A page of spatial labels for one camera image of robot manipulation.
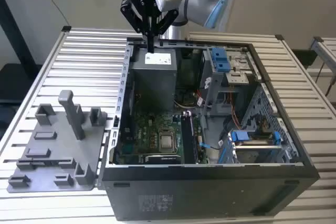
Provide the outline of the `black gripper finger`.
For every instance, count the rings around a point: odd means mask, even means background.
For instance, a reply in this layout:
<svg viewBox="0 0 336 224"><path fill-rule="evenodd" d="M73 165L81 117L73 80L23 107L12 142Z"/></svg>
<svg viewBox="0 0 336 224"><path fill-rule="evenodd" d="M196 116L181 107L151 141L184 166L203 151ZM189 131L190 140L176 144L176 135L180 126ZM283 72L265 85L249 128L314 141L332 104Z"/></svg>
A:
<svg viewBox="0 0 336 224"><path fill-rule="evenodd" d="M173 24L178 16L178 10L169 10L163 18L160 18L162 13L156 9L151 16L150 26L150 52L154 52L154 40L158 35L166 32L169 26Z"/></svg>
<svg viewBox="0 0 336 224"><path fill-rule="evenodd" d="M146 38L147 50L150 52L150 26L146 16L139 18L132 8L131 0L122 0L120 11L136 33Z"/></svg>

